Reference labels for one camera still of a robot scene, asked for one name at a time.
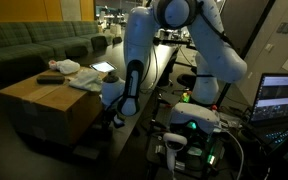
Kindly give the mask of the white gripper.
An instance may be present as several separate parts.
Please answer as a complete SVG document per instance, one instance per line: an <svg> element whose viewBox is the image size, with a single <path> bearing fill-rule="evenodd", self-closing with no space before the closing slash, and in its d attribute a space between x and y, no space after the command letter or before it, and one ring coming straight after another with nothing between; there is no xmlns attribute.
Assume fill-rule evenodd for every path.
<svg viewBox="0 0 288 180"><path fill-rule="evenodd" d="M124 127L124 120L118 116L115 109L108 109L103 111L102 120L101 120L101 130L100 135L103 140L108 140L113 135L113 125L116 129Z"/></svg>

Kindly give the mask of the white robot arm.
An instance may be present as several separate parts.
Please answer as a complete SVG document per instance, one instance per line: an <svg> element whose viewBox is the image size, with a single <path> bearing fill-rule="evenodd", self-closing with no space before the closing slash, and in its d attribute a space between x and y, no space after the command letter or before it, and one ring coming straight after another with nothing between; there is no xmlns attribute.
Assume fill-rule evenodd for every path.
<svg viewBox="0 0 288 180"><path fill-rule="evenodd" d="M211 134L218 117L207 108L218 90L218 82L234 83L247 71L247 64L235 51L226 36L217 4L214 0L154 0L147 7L130 11L124 36L126 79L122 88L116 82L103 85L102 100L108 117L117 127L123 118L140 110L139 88L149 54L153 49L153 36L159 29L187 29L195 45L196 75L192 98L195 104L179 103L183 113L172 120L173 125L194 121L202 132Z"/></svg>

